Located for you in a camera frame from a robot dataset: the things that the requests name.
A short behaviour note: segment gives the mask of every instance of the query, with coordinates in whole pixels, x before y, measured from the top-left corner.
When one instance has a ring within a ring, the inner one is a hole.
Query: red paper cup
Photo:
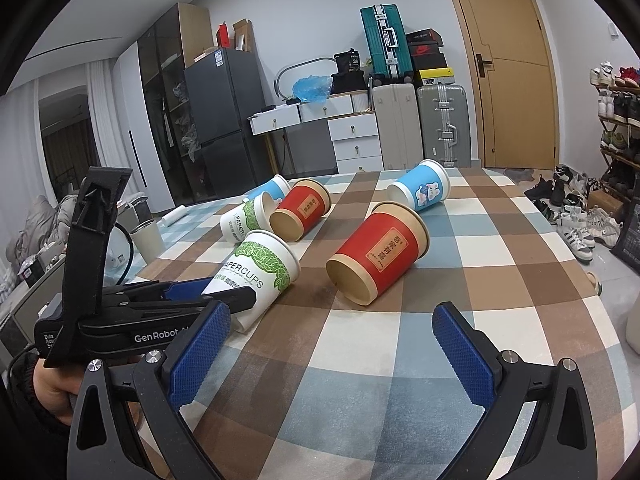
[[[326,188],[309,178],[295,183],[269,218],[273,232],[286,242],[297,242],[311,231],[331,207]]]
[[[415,211],[380,202],[326,263],[329,279],[348,299],[371,304],[429,249],[427,226]]]

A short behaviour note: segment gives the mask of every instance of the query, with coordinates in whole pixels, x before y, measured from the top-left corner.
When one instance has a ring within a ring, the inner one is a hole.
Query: blue paper cup
[[[435,160],[427,159],[386,188],[389,200],[421,211],[446,199],[451,182],[445,169]]]
[[[282,200],[284,197],[286,197],[289,191],[291,191],[291,186],[283,176],[276,175],[270,181],[265,182],[254,190],[251,190],[249,193],[247,193],[246,197],[251,200],[264,191],[269,193],[271,195],[271,198],[273,198],[274,200]]]

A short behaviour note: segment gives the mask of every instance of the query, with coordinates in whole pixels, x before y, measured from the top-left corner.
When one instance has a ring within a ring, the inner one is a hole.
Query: hand
[[[45,368],[44,359],[38,359],[33,369],[33,389],[40,404],[67,426],[74,415],[69,394],[76,396],[80,391],[84,370],[82,365]]]

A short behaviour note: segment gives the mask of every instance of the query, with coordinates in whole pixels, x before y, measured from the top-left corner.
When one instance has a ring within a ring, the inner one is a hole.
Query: dark gray refrigerator
[[[184,71],[202,157],[217,198],[247,192],[273,176],[266,136],[248,118],[264,108],[255,54],[221,48]]]

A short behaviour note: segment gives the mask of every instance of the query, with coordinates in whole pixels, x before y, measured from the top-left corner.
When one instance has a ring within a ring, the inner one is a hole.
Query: checkered tablecloth
[[[441,301],[452,301],[498,349],[549,365],[575,359],[601,479],[635,446],[626,361],[582,267],[507,177],[447,171],[449,199],[421,213],[429,251],[369,307],[338,293],[324,264],[403,172],[318,178],[334,205],[291,245],[299,279],[249,333],[229,336],[183,411],[228,480],[437,478],[482,414],[434,339],[431,316]],[[171,247],[138,275],[212,276],[232,251],[220,215],[240,202],[191,207],[162,233]],[[508,470],[532,409],[524,407],[493,478]]]

